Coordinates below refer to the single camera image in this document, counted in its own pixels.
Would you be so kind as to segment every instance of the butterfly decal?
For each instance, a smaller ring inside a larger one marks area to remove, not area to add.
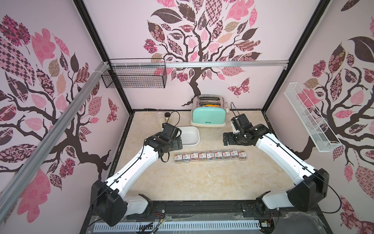
[[[230,86],[230,87],[228,87],[228,89],[230,91],[234,92],[234,95],[239,97],[239,95],[242,94],[242,91],[243,92],[249,92],[248,84],[249,84],[249,78],[245,79],[240,87]]]
[[[107,123],[109,123],[110,121],[116,121],[117,120],[117,109],[118,107],[112,102],[112,100],[110,100],[110,98],[108,98],[108,103],[109,103],[109,108],[111,110],[111,112],[109,113],[108,115],[108,118],[107,118]]]

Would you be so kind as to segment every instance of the plastic box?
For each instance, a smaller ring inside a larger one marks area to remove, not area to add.
[[[197,151],[191,151],[191,162],[198,162],[199,161],[199,153]]]
[[[182,161],[183,163],[191,162],[191,154],[190,152],[182,153]]]
[[[230,155],[231,155],[231,159],[238,159],[239,158],[239,154],[238,154],[236,149],[230,149]]]
[[[222,150],[222,157],[223,157],[223,160],[230,160],[231,159],[230,150],[223,149]]]
[[[222,151],[221,151],[221,150],[214,151],[214,159],[215,159],[216,161],[221,161],[221,160],[223,160],[223,157],[222,157]]]
[[[182,153],[175,153],[174,155],[174,162],[175,163],[182,163]]]
[[[199,151],[199,161],[200,162],[206,162],[206,152],[205,151]]]
[[[239,160],[247,160],[247,153],[244,150],[238,150]]]
[[[213,151],[207,151],[206,152],[206,160],[208,162],[214,161],[214,152]]]

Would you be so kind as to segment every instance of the tree branch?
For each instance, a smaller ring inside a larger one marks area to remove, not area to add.
[[[21,119],[19,119],[17,121],[17,125],[15,124],[0,124],[0,127],[11,127],[11,128],[15,128],[17,129],[23,136],[33,136],[35,137],[36,139],[38,139],[39,141],[43,140],[43,138],[41,136],[39,136],[38,134],[36,134],[35,132],[33,131],[30,131],[30,132],[26,132],[24,130],[21,129],[21,122],[23,121],[23,118],[25,118],[26,116],[23,115]]]

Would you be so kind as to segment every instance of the wire basket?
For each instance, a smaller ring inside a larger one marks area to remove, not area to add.
[[[131,60],[131,63],[121,63],[120,66],[114,64],[112,66],[113,70],[106,70],[101,75],[107,88],[116,88],[116,83],[122,88],[165,88],[167,75],[164,59],[157,59],[155,65],[132,62],[150,60],[145,58],[122,60]]]
[[[342,145],[327,120],[297,82],[289,83],[284,94],[303,122],[318,151],[330,152]]]

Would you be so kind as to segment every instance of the black wire basket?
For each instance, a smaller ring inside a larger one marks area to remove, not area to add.
[[[131,62],[122,62],[120,66],[112,64],[113,70],[106,70],[101,75],[107,88],[116,88],[116,83],[122,88],[165,88],[167,75],[164,59],[157,59],[154,65],[143,62],[144,60],[155,61],[148,58],[124,58],[121,60]]]

